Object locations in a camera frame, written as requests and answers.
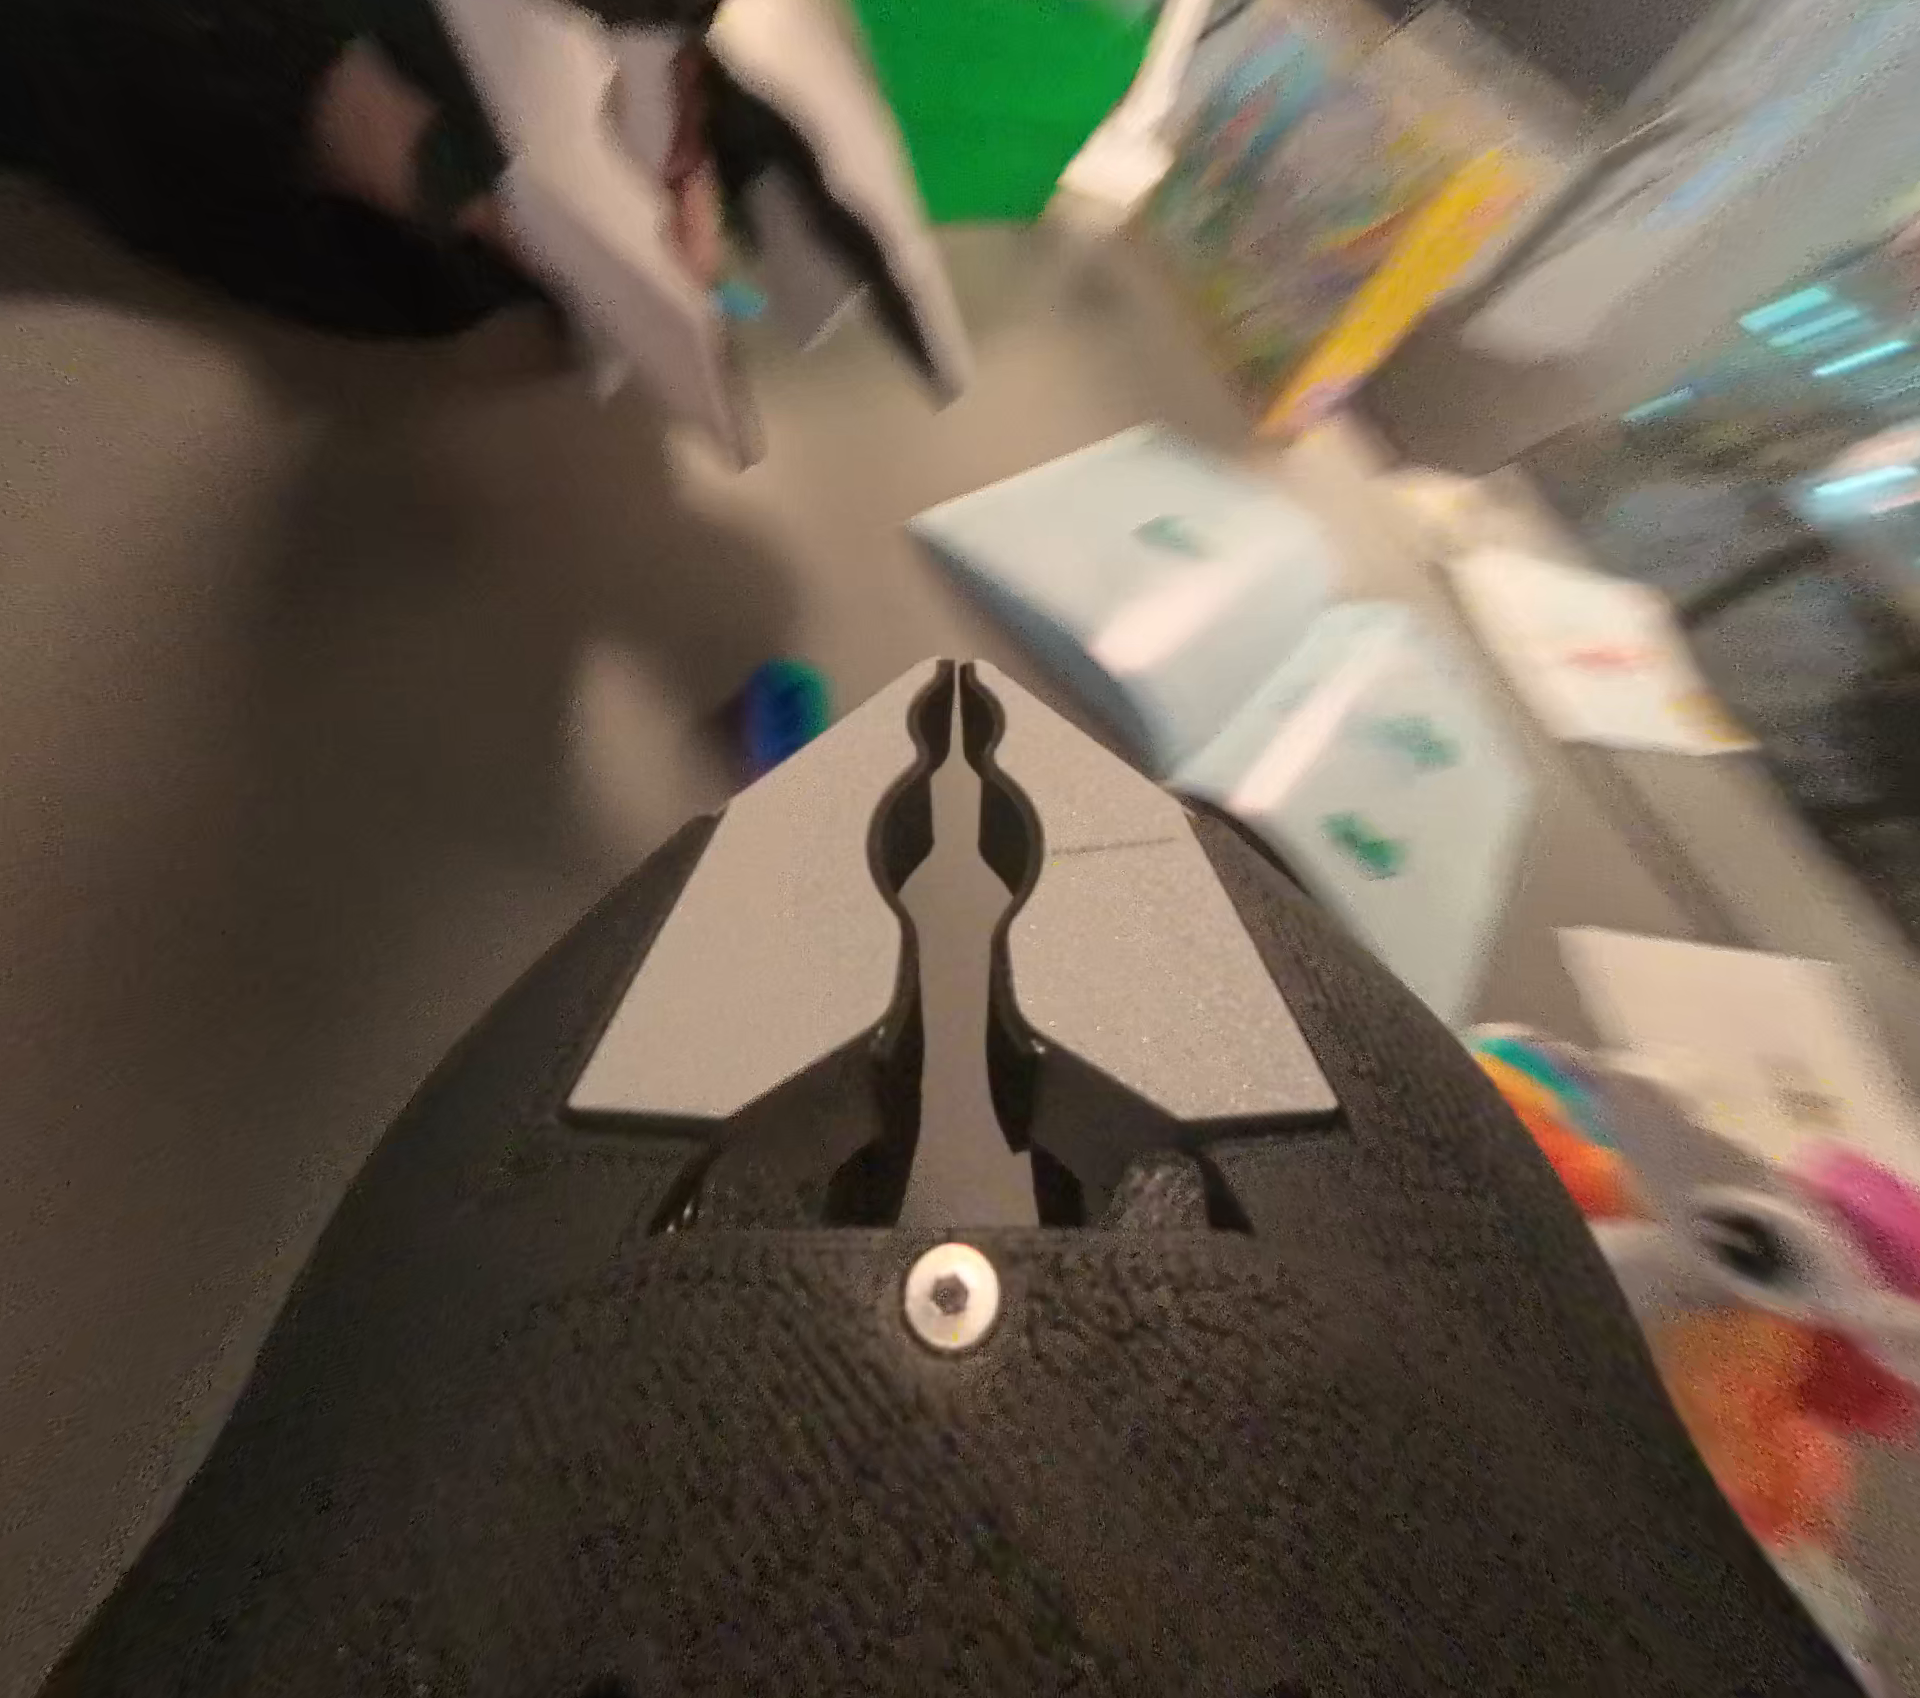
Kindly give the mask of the white printed paper sheet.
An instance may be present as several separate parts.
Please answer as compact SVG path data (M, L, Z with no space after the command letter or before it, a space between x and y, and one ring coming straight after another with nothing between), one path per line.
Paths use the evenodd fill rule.
M1697 759L1760 747L1656 590L1506 547L1447 558L1446 579L1476 640L1558 741Z

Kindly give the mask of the white stand post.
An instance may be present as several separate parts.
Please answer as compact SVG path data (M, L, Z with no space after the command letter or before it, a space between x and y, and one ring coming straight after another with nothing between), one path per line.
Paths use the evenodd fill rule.
M1067 160L1043 222L1107 237L1151 197L1173 162L1173 114L1215 0L1161 0L1135 74Z

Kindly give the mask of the white tissue pack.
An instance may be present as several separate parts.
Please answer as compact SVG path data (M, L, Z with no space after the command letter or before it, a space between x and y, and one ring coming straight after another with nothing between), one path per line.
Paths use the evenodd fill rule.
M1308 510L1151 424L930 506L905 529L1161 777L1224 733L1338 582Z
M1168 783L1265 845L1432 1014L1469 1021L1534 785L1506 718L1409 606L1323 609Z

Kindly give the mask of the colourful lego box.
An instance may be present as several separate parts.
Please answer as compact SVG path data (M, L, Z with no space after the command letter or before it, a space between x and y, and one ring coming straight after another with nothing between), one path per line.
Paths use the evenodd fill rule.
M1552 124L1444 4L1249 0L1201 39L1143 235L1249 413L1298 436L1520 227Z

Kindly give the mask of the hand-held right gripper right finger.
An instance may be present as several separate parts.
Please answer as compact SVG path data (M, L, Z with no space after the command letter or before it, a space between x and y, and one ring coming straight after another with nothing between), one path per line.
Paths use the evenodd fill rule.
M1214 1143L1330 1128L1316 1059L1186 806L994 663L960 665L987 952L991 1108L1043 1227L1091 1227L1156 1157L1241 1225Z

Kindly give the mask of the person's left hand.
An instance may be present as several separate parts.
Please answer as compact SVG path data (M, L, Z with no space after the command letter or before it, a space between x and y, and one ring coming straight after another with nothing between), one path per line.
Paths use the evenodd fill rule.
M439 244L513 258L497 197L504 149L470 88L421 88L381 41L355 34L318 78L305 130L323 189Z

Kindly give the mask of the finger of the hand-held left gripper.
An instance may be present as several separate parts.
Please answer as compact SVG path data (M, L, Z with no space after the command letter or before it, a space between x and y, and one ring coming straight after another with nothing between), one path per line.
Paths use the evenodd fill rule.
M666 182L685 32L612 26L571 0L431 4L501 155L494 196L511 246L602 388L637 385L727 466L754 466L757 415Z
M866 310L945 406L970 336L848 0L716 0L707 141L774 318L801 346Z

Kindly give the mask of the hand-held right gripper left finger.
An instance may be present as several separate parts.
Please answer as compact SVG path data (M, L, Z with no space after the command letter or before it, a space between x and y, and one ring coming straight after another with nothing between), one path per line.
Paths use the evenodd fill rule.
M907 667L712 821L566 1098L689 1143L656 1227L889 1227L923 1096L904 888L936 843L955 674Z

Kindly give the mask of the blue and green lego build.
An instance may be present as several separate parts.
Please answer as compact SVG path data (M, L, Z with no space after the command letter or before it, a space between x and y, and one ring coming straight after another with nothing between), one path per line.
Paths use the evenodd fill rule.
M757 661L717 709L717 731L739 781L772 773L831 721L826 671L790 653Z

